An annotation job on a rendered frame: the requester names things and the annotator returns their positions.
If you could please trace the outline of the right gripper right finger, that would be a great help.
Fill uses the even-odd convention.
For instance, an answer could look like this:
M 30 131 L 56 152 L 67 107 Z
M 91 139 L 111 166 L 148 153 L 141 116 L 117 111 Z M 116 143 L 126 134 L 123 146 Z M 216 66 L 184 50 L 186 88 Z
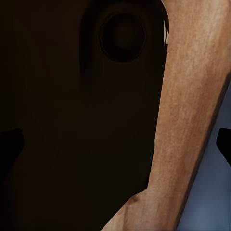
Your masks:
M 231 166 L 231 129 L 219 130 L 216 145 Z

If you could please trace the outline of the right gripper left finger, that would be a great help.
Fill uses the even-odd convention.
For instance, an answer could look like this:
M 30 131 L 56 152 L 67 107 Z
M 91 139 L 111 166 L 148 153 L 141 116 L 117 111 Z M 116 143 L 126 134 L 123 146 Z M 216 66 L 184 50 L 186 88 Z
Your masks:
M 20 128 L 0 133 L 0 185 L 25 145 Z

